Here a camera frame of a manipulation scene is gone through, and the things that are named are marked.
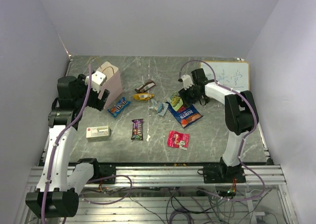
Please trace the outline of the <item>pink paper bag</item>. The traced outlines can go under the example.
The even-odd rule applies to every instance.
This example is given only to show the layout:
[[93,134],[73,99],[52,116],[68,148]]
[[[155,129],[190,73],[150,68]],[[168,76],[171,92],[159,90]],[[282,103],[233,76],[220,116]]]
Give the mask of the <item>pink paper bag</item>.
[[103,74],[105,74],[107,76],[107,79],[102,85],[99,93],[97,93],[94,90],[92,91],[97,93],[98,99],[102,97],[103,91],[105,89],[107,89],[110,92],[104,106],[104,109],[108,109],[123,92],[123,86],[122,86],[121,77],[120,77],[120,70],[117,66],[106,61],[98,67],[97,71],[100,71]]

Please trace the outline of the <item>green snack packet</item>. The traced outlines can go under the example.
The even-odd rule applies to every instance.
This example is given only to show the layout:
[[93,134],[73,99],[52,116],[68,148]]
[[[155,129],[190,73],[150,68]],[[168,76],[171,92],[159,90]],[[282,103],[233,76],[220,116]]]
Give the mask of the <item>green snack packet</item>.
[[183,106],[183,100],[178,92],[173,93],[167,101],[174,111],[178,111]]

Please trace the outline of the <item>blue Burts chips bag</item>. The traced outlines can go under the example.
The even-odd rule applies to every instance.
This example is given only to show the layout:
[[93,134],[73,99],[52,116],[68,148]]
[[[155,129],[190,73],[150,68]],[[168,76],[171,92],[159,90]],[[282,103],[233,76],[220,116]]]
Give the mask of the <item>blue Burts chips bag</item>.
[[178,109],[178,111],[175,111],[169,102],[167,105],[169,112],[182,126],[182,128],[187,128],[203,117],[203,115],[201,115],[193,105],[189,107],[185,107],[183,105]]

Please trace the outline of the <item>red candy packet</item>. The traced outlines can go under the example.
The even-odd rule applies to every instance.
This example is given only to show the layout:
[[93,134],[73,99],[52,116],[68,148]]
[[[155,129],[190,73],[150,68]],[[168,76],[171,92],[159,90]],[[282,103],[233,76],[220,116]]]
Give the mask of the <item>red candy packet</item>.
[[186,151],[188,149],[189,139],[189,134],[184,134],[177,131],[170,131],[167,139],[167,146]]

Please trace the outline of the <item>small whiteboard with stand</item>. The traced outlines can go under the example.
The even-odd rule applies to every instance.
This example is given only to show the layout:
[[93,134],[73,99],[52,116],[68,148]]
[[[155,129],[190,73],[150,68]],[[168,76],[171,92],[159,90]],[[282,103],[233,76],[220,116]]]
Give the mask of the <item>small whiteboard with stand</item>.
[[245,61],[207,61],[215,72],[216,80],[229,88],[250,90],[250,65]]

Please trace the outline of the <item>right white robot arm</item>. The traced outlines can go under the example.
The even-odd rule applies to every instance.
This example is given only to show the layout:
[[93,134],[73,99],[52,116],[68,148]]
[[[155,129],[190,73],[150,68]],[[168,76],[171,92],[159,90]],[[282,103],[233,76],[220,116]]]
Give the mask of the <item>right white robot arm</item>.
[[178,81],[183,83],[179,95],[184,105],[190,106],[202,98],[212,98],[224,105],[229,137],[217,175],[221,181],[229,182],[241,168],[246,138],[256,130],[259,121],[252,93],[229,88],[216,79],[209,80],[202,68],[193,70],[191,75],[179,76]]

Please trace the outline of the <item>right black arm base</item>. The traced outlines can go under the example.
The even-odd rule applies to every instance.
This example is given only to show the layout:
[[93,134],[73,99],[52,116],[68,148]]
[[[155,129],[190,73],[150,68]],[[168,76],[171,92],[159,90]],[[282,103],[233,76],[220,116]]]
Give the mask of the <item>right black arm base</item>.
[[203,177],[204,183],[245,183],[244,169],[241,165],[228,167],[224,163],[211,163],[197,170]]

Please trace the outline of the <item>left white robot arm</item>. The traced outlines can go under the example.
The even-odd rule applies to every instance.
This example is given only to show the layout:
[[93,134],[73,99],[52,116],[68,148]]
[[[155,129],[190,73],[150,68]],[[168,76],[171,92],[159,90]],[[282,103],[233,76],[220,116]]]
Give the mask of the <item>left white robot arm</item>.
[[92,72],[61,77],[57,81],[58,96],[48,115],[48,148],[40,180],[34,192],[26,195],[25,203],[42,221],[47,218],[73,217],[78,210],[79,194],[85,184],[100,179],[101,171],[95,158],[82,158],[68,173],[73,140],[85,107],[102,111],[109,95],[101,86],[106,75]]

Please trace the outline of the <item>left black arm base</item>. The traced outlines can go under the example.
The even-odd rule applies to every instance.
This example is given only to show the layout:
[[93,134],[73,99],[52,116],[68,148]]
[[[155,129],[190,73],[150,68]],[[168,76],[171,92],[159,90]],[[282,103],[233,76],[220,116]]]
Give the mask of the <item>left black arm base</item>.
[[[113,164],[100,163],[99,164],[99,178],[111,177],[116,175],[116,167]],[[100,182],[102,184],[115,184],[116,178],[104,179]]]

